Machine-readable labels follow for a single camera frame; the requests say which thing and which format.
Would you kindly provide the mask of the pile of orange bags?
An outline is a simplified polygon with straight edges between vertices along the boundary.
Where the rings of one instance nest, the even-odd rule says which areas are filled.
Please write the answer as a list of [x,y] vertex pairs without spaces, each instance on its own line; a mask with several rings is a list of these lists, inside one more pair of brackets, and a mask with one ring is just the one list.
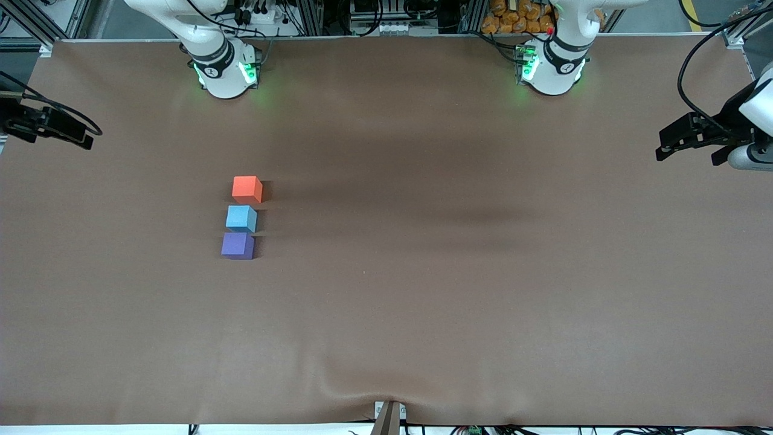
[[483,34],[553,34],[557,9],[549,0],[487,0]]

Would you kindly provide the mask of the purple foam block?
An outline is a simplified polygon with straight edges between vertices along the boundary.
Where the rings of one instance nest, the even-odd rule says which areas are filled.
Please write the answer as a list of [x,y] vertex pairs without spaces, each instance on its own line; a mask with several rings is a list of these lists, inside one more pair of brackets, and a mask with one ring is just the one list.
[[226,232],[223,234],[220,254],[232,260],[251,260],[255,254],[255,239],[249,233]]

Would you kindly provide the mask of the orange foam block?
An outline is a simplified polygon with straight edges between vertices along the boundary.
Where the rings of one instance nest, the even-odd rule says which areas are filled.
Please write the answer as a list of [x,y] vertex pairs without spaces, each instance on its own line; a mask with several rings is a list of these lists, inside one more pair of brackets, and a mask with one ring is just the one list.
[[238,204],[260,204],[263,202],[263,184],[254,175],[235,176],[231,196]]

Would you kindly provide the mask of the aluminium frame profile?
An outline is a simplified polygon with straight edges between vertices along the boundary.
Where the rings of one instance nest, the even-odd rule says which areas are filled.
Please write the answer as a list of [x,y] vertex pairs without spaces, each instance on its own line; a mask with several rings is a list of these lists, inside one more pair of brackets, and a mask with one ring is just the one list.
[[740,49],[755,34],[773,25],[773,0],[749,0],[732,12],[727,22],[735,22],[720,34],[729,49]]
[[89,9],[99,0],[0,0],[0,48],[39,47],[49,53],[54,44],[82,36]]

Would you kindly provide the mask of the brown table mat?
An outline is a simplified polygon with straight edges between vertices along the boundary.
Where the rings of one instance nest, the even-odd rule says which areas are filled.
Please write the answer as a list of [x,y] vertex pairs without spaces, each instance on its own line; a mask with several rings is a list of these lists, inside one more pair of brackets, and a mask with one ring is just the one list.
[[[85,151],[0,154],[0,426],[773,427],[773,174],[657,162],[697,36],[605,36],[560,97],[472,37],[61,42]],[[255,254],[221,256],[235,176]]]

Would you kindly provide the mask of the white power strip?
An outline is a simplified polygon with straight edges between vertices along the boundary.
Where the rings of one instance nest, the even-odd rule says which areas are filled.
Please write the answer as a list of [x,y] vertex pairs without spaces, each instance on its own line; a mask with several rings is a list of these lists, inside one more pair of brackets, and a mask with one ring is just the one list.
[[238,27],[247,25],[273,25],[276,11],[269,8],[267,2],[254,2],[251,5],[234,5],[234,21]]

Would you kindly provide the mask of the light blue foam block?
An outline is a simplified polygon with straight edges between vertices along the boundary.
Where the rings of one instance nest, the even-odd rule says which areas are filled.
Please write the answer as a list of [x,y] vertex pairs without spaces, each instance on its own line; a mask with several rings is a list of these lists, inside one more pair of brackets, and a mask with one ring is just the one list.
[[238,233],[256,233],[258,212],[250,205],[232,204],[226,212],[225,228]]

